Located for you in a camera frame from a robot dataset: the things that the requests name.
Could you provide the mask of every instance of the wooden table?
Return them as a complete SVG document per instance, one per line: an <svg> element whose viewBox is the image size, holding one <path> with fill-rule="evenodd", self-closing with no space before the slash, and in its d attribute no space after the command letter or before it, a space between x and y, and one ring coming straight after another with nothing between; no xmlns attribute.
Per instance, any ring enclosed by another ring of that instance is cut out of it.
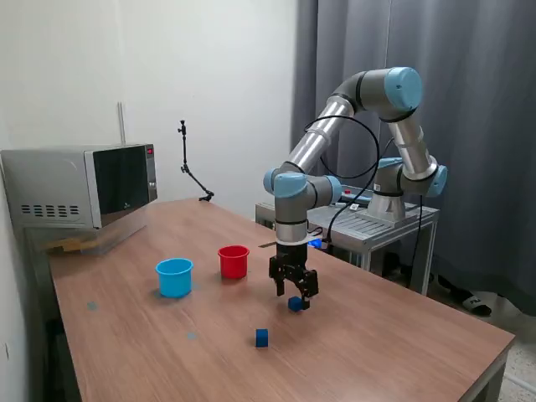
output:
<svg viewBox="0 0 536 402"><path fill-rule="evenodd" d="M106 255L50 259L84 402L497 398L512 334L313 249L320 293L295 314L297 290L277 297L268 278L275 246L258 247L273 231L197 200L147 215ZM219 276L230 244L251 250L242 281ZM154 267L178 256L195 264L194 290L162 298Z"/></svg>

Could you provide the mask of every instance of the cable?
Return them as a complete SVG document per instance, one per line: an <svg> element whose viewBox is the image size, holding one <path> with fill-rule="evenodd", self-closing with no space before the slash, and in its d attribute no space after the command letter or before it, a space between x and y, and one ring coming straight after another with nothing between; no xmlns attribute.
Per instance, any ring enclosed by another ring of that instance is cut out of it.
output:
<svg viewBox="0 0 536 402"><path fill-rule="evenodd" d="M417 255L417 246L419 245L420 227L422 224L422 195L419 199L419 227L417 228L417 237L415 238L415 246L413 248L413 257L411 257L410 274L408 275L405 287L410 287L411 275L413 274L413 265L415 263L415 256Z"/></svg>
<svg viewBox="0 0 536 402"><path fill-rule="evenodd" d="M531 385L531 384L527 383L526 381L523 381L522 379L517 378L515 375L510 374L510 373L505 373L504 378L509 379L514 384L520 386L521 388L527 390L528 392L530 392L532 394L536 394L536 386Z"/></svg>
<svg viewBox="0 0 536 402"><path fill-rule="evenodd" d="M379 158L381 159L382 157L384 157L385 153L387 152L387 149L389 148L389 145L391 145L391 142L393 142L394 138L391 138L390 140L387 141L387 144L385 144L385 148L384 148L384 151L382 152L382 154L379 156ZM327 167L327 163L324 161L324 158L323 157L320 157L320 162L322 163L322 165L326 168L326 170L332 174L333 176L335 176L336 178L361 178L362 176L364 176L365 174L367 174L368 172L370 172L372 169L374 169L374 165L375 163L373 163L372 165L370 165L370 167L365 170L364 172L361 172L360 174L356 174L355 176L340 176L338 174L336 174L335 172L333 172L329 167Z"/></svg>
<svg viewBox="0 0 536 402"><path fill-rule="evenodd" d="M313 230L309 230L309 219L307 220L307 233L312 236L317 236L323 231L322 226L318 226Z"/></svg>
<svg viewBox="0 0 536 402"><path fill-rule="evenodd" d="M305 126L305 128L303 129L304 131L307 131L307 129L309 127L311 127L314 123L316 123L317 121L320 121L320 120L326 120L326 119L332 119L332 118L336 118L336 119L346 119L346 120L351 120L355 123L358 123L362 128L364 128L365 130L367 130L367 133L370 134L370 136L372 137L372 139L374 140L374 145L376 146L376 162L374 163L374 171L373 171L373 174L370 176L370 179L368 180L367 184L365 184L365 186L361 189L361 191L358 193L358 195L356 195L353 199L351 199L350 201L348 201L346 203L346 205L344 205L342 208L340 208L332 217L332 220L329 222L329 226L327 227L327 233L326 233L326 239L324 239L323 241L325 241L326 243L328 244L331 244L332 242L332 227L333 227L333 222L335 222L335 219L347 208L349 207L350 205L354 204L355 201L361 196L361 194L364 193L366 187L368 187L374 180L374 176L376 176L376 172L378 171L378 165L379 165L379 159L380 159L380 156L379 156L379 143L378 143L378 138L376 138L376 136L374 135L373 131L366 125L364 124L363 122L359 121L359 120L356 120L354 119L353 117L350 117L350 116L322 116L322 117L318 117L316 120L313 120L311 121L309 124L307 124Z"/></svg>

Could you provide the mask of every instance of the microwave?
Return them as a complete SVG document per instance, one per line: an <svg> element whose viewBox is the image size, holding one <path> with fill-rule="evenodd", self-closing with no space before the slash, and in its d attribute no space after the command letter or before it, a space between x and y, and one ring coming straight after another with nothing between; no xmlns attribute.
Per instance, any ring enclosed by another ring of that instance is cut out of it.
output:
<svg viewBox="0 0 536 402"><path fill-rule="evenodd" d="M14 224L100 229L157 199L152 144L0 152Z"/></svg>

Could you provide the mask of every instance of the gray curtain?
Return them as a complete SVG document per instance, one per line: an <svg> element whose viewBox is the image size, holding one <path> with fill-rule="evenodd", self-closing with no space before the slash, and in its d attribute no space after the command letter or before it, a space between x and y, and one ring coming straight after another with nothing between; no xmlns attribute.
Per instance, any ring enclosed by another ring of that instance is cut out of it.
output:
<svg viewBox="0 0 536 402"><path fill-rule="evenodd" d="M345 78L416 68L425 86L418 110L425 140L449 168L446 191L425 201L441 209L433 269L536 315L536 1L299 4L293 144ZM381 144L390 139L376 116L358 118ZM363 130L347 123L327 161L352 175L374 161L374 149Z"/></svg>

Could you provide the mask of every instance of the black cable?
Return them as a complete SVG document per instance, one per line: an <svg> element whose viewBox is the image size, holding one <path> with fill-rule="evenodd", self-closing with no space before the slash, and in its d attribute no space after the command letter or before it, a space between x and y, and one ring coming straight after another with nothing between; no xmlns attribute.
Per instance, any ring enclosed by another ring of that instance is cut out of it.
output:
<svg viewBox="0 0 536 402"><path fill-rule="evenodd" d="M391 142L393 142L394 138L391 138L390 140L387 141L387 144L385 144L385 148L384 148L384 151L382 152L382 154L379 156L379 158L381 159L382 157L384 157L385 153L387 152L387 149L389 148L389 145L391 145ZM324 158L323 157L320 157L320 162L322 163L322 165L326 168L326 170L332 174L333 176L335 176L336 178L361 178L362 176L364 176L365 174L367 174L368 172L370 172L372 169L374 169L374 165L375 163L373 163L372 165L370 165L370 167L365 170L364 172L361 172L360 174L356 174L355 176L340 176L338 174L336 174L335 172L333 172L329 167L327 167L327 163L326 161L324 161Z"/></svg>
<svg viewBox="0 0 536 402"><path fill-rule="evenodd" d="M314 123L316 123L317 121L320 121L320 120L326 120L326 119L333 119L333 118L337 118L337 119L345 119L345 120L351 120L355 123L358 123L362 128L364 128L365 130L367 130L368 134L370 134L370 136L372 137L372 139L374 140L374 145L376 146L376 162L374 163L374 172L373 174L370 176L370 179L368 180L367 184L365 184L365 186L361 189L361 191L358 193L358 195L356 195L353 199L351 199L350 201L348 201L346 203L346 205L344 205L342 208L340 208L332 217L332 220L329 222L329 226L327 227L327 233L326 233L326 239L324 239L323 241L325 241L326 243L331 243L332 242L332 227L333 227L333 222L335 222L335 219L347 208L349 207L350 205L354 204L355 201L361 196L361 194L363 194L363 192L365 191L366 187L368 187L374 180L374 176L376 176L376 172L378 171L378 165L379 165L379 159L380 159L380 156L379 156L379 143L378 143L378 138L376 138L376 136L374 135L373 131L369 128L369 126L367 126L366 124L364 124L363 122L359 121L359 120L356 120L354 119L353 117L350 117L350 116L322 116L322 117L318 117L316 120L313 120L311 121L309 124L307 124L304 128L304 131L307 131L307 129L309 127L311 127Z"/></svg>
<svg viewBox="0 0 536 402"><path fill-rule="evenodd" d="M321 232L322 232L322 227L321 226L318 226L313 230L309 230L309 219L307 220L307 233L308 234L316 236L316 235L321 234Z"/></svg>
<svg viewBox="0 0 536 402"><path fill-rule="evenodd" d="M411 275L413 274L413 265L415 263L415 256L417 255L417 246L419 245L420 226L422 224L422 195L419 199L419 227L417 228L417 237L415 238L415 246L413 248L413 257L411 257L410 273L405 284L405 287L410 287Z"/></svg>

